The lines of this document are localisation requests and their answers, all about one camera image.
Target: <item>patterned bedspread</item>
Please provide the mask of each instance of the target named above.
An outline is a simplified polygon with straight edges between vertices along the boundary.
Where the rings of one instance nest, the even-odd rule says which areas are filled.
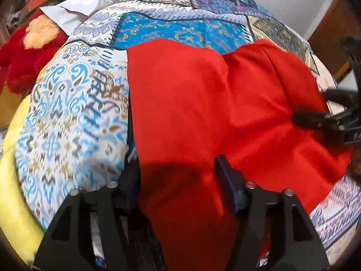
[[[95,190],[121,174],[129,150],[126,49],[157,38],[220,54],[268,39],[302,59],[320,89],[334,86],[325,85],[308,42],[254,0],[115,0],[74,30],[31,93],[16,165],[44,229],[72,188]],[[360,205],[360,188],[344,177],[311,213],[326,249],[354,232]],[[96,219],[93,228],[102,256]]]

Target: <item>red stuffed toy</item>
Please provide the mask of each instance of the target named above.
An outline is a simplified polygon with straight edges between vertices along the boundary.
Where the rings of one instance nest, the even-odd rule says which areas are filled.
[[[41,69],[68,36],[40,9],[0,48],[0,92],[4,83],[14,93],[33,87]]]

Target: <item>red cloth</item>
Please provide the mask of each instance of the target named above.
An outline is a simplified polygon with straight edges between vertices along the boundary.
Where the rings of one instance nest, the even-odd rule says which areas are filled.
[[[139,205],[171,271],[223,271],[237,232],[213,160],[267,190],[291,188],[309,213],[345,173],[350,148],[328,150],[292,124],[326,111],[309,68],[266,40],[220,56],[165,39],[128,49]]]

